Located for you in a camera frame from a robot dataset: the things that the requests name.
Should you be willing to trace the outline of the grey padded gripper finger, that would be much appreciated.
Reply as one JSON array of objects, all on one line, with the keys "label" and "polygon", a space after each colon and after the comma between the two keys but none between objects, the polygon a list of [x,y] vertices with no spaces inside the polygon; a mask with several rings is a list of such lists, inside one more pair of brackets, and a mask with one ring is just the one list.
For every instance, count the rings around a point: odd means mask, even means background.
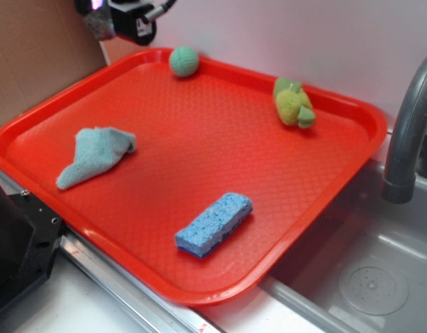
[{"label": "grey padded gripper finger", "polygon": [[75,9],[88,30],[98,41],[116,37],[110,6],[103,0],[75,0]]}]

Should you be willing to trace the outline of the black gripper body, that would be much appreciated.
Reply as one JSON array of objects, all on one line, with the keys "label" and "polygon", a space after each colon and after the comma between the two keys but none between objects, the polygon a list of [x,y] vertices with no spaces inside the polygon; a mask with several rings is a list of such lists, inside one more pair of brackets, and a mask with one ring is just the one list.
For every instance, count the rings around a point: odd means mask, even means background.
[{"label": "black gripper body", "polygon": [[147,46],[154,40],[156,23],[143,22],[143,17],[154,9],[153,4],[143,1],[109,1],[108,5],[118,37],[140,46]]}]

